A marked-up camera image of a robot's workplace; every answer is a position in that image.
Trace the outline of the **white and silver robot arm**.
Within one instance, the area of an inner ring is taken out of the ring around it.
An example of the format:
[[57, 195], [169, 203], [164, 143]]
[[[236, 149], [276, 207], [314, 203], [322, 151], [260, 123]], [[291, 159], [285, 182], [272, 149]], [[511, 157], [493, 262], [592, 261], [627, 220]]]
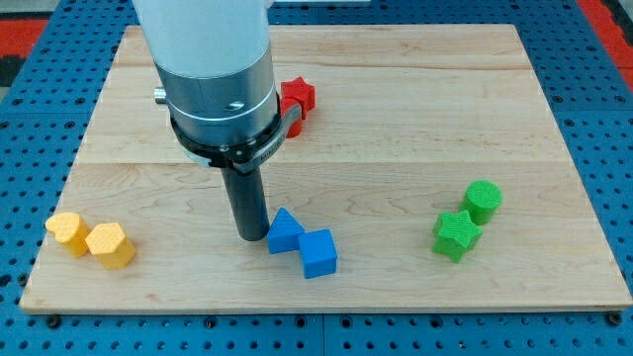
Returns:
[[174, 130], [202, 165], [248, 173], [302, 116], [281, 110], [265, 0], [134, 0]]

